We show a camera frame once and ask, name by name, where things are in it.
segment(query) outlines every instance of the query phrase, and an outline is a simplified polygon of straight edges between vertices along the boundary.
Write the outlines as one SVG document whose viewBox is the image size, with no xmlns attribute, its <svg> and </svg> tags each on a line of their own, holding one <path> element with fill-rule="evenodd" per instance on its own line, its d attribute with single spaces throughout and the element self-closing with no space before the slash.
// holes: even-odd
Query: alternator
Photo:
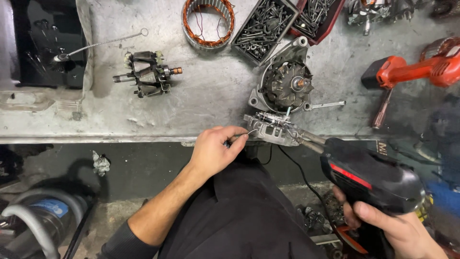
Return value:
<svg viewBox="0 0 460 259">
<path fill-rule="evenodd" d="M 249 105 L 264 112 L 286 114 L 306 110 L 310 104 L 312 74 L 305 64 L 308 51 L 306 37 L 299 37 L 275 54 L 257 87 L 252 90 Z"/>
<path fill-rule="evenodd" d="M 115 83 L 135 81 L 138 90 L 134 91 L 139 98 L 151 97 L 157 94 L 168 93 L 171 85 L 168 80 L 171 75 L 182 74 L 182 68 L 170 69 L 163 65 L 161 51 L 143 51 L 125 54 L 124 67 L 132 70 L 130 73 L 114 76 Z"/>
<path fill-rule="evenodd" d="M 295 125 L 289 116 L 258 112 L 255 116 L 244 115 L 244 120 L 247 121 L 247 130 L 254 130 L 252 134 L 257 138 L 287 147 L 299 145 L 292 136 Z"/>
</svg>

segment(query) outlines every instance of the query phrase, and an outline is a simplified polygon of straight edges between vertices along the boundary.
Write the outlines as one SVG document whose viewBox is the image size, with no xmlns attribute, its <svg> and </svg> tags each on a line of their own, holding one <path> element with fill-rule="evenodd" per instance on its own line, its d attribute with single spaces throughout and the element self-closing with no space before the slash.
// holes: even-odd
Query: power cord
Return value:
<svg viewBox="0 0 460 259">
<path fill-rule="evenodd" d="M 260 163 L 261 165 L 266 165 L 271 161 L 271 154 L 273 153 L 273 143 L 270 145 L 270 158 L 268 158 L 267 163 Z"/>
<path fill-rule="evenodd" d="M 296 164 L 299 169 L 300 169 L 300 172 L 302 173 L 302 177 L 304 179 L 304 182 L 305 184 L 307 185 L 308 189 L 310 189 L 310 191 L 312 191 L 319 199 L 319 201 L 321 202 L 322 206 L 324 207 L 324 212 L 326 213 L 326 217 L 328 218 L 328 221 L 329 221 L 329 224 L 331 225 L 331 228 L 332 228 L 332 231 L 336 234 L 337 238 L 342 242 L 343 245 L 346 244 L 345 240 L 343 239 L 343 237 L 339 234 L 339 232 L 337 231 L 337 228 L 335 227 L 335 222 L 332 221 L 332 218 L 331 216 L 329 215 L 329 211 L 328 211 L 328 207 L 326 206 L 326 203 L 324 202 L 323 198 L 321 197 L 321 195 L 319 195 L 319 193 L 308 183 L 307 181 L 307 178 L 305 177 L 305 173 L 304 173 L 304 170 L 302 169 L 302 167 L 300 166 L 299 163 L 297 163 L 293 158 L 291 158 L 291 156 L 289 156 L 282 148 L 280 145 L 277 145 L 278 148 L 281 150 L 281 152 L 287 157 L 289 158 L 289 160 L 291 160 L 294 164 Z"/>
</svg>

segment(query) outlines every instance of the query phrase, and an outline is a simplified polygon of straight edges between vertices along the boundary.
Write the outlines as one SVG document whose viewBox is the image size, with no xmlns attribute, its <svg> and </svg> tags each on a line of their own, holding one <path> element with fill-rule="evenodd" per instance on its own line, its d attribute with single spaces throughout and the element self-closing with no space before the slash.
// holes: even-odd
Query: tray of screws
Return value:
<svg viewBox="0 0 460 259">
<path fill-rule="evenodd" d="M 311 45 L 319 44 L 332 30 L 345 0 L 299 0 L 302 10 L 289 33 L 306 36 Z"/>
<path fill-rule="evenodd" d="M 289 0 L 259 0 L 231 46 L 257 66 L 271 56 L 299 10 Z"/>
</svg>

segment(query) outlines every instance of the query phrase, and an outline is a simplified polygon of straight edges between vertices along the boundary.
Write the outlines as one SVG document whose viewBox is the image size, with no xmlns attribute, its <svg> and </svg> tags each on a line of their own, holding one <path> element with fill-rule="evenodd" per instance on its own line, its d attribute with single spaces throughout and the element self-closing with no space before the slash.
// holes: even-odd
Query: left hand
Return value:
<svg viewBox="0 0 460 259">
<path fill-rule="evenodd" d="M 186 167 L 204 181 L 227 167 L 243 150 L 248 139 L 247 130 L 237 126 L 216 126 L 203 131 L 196 139 L 192 158 Z M 232 143 L 230 148 L 224 142 Z"/>
</svg>

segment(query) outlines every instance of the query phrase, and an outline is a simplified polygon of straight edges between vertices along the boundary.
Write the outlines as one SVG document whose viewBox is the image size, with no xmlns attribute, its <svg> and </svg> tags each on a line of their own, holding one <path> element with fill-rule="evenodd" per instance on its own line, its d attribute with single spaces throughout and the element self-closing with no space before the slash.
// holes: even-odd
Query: red stripe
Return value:
<svg viewBox="0 0 460 259">
<path fill-rule="evenodd" d="M 338 166 L 336 166 L 334 164 L 331 164 L 331 168 L 332 168 L 332 170 L 337 171 L 337 172 L 343 174 L 344 176 L 350 178 L 351 180 L 353 180 L 355 182 L 358 182 L 358 183 L 366 186 L 368 189 L 372 190 L 372 185 L 370 185 L 370 183 L 362 180 L 361 178 L 359 178 L 359 177 L 357 177 L 357 176 L 355 176 L 353 174 L 350 174 L 349 172 L 343 170 L 342 168 L 340 168 L 340 167 L 338 167 Z"/>
</svg>

